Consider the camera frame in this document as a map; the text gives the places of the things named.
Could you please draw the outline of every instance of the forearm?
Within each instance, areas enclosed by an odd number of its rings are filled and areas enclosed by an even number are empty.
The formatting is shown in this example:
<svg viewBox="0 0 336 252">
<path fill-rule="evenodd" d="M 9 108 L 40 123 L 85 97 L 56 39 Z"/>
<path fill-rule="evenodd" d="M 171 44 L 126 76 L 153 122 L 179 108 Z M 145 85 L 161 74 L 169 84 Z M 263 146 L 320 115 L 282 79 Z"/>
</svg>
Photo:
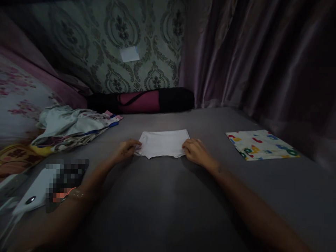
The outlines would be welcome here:
<svg viewBox="0 0 336 252">
<path fill-rule="evenodd" d="M 67 198 L 54 212 L 48 214 L 46 222 L 15 251 L 27 251 L 45 244 L 54 247 L 66 241 L 91 210 L 95 196 L 98 196 L 99 190 L 113 166 L 112 161 L 104 161 L 90 174 L 90 178 L 83 181 L 78 187 L 78 190 L 90 196 L 91 199 Z"/>
<path fill-rule="evenodd" d="M 207 170 L 256 237 L 277 251 L 310 251 L 294 231 L 230 171 L 218 164 L 209 166 Z"/>
</svg>

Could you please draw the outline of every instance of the bed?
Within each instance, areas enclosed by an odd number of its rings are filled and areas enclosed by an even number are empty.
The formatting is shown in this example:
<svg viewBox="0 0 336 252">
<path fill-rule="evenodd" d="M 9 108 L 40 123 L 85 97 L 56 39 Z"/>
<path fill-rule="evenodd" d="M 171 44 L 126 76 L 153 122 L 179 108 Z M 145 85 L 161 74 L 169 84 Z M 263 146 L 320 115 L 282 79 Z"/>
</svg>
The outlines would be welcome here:
<svg viewBox="0 0 336 252">
<path fill-rule="evenodd" d="M 116 127 L 70 153 L 49 156 L 19 189 L 23 195 L 40 170 L 61 159 L 89 159 L 85 177 L 117 147 L 143 131 L 187 129 L 223 166 L 272 207 L 313 251 L 336 251 L 335 176 L 305 156 L 245 161 L 225 132 L 261 126 L 231 108 L 183 113 L 125 115 Z M 69 250 L 249 251 L 257 244 L 212 177 L 185 156 L 135 156 L 116 166 L 102 200 L 78 228 Z M 24 237 L 46 217 L 45 208 L 26 213 L 9 242 Z"/>
</svg>

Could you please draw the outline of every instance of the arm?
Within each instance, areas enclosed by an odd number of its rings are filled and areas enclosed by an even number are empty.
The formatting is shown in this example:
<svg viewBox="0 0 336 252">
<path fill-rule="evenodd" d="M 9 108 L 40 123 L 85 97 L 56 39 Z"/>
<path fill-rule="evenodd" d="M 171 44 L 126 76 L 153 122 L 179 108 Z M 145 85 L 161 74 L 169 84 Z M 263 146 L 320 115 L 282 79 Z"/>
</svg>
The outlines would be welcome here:
<svg viewBox="0 0 336 252">
<path fill-rule="evenodd" d="M 84 195 L 91 196 L 91 199 L 68 197 L 54 212 L 48 215 L 47 221 L 38 228 L 37 232 L 10 251 L 28 251 L 41 246 L 54 248 L 66 241 L 91 210 L 95 203 L 95 196 L 97 196 L 97 192 L 101 189 L 110 170 L 117 163 L 132 156 L 136 145 L 141 145 L 141 143 L 136 140 L 122 142 L 114 155 L 103 161 L 93 171 L 90 178 L 83 181 L 77 188 Z"/>
<path fill-rule="evenodd" d="M 203 166 L 215 178 L 248 229 L 265 245 L 283 252 L 310 251 L 262 199 L 210 156 L 201 140 L 188 139 L 182 147 L 188 160 Z"/>
</svg>

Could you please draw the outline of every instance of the damask wallpaper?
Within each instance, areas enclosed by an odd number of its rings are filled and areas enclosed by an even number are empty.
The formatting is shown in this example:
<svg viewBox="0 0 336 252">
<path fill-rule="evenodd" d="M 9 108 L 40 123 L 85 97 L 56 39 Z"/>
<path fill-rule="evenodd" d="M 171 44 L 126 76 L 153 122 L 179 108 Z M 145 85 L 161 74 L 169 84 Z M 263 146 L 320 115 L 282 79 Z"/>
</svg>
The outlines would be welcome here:
<svg viewBox="0 0 336 252">
<path fill-rule="evenodd" d="M 5 11 L 50 62 L 94 92 L 123 93 L 178 85 L 186 8 L 186 0 L 76 0 Z M 128 46 L 139 61 L 122 62 Z"/>
</svg>

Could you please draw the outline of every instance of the hand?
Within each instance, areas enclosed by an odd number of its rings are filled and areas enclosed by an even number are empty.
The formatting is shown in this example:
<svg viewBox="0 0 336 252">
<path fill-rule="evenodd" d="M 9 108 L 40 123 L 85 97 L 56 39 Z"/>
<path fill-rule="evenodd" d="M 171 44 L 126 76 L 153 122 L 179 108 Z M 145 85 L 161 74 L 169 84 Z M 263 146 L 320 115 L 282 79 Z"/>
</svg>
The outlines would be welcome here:
<svg viewBox="0 0 336 252">
<path fill-rule="evenodd" d="M 121 142 L 118 149 L 111 156 L 111 160 L 113 161 L 113 163 L 117 164 L 125 160 L 126 158 L 133 156 L 136 145 L 141 146 L 142 143 L 134 139 L 127 140 L 126 142 Z"/>
<path fill-rule="evenodd" d="M 189 161 L 206 169 L 219 167 L 219 163 L 208 153 L 201 140 L 187 139 L 182 148 Z"/>
</svg>

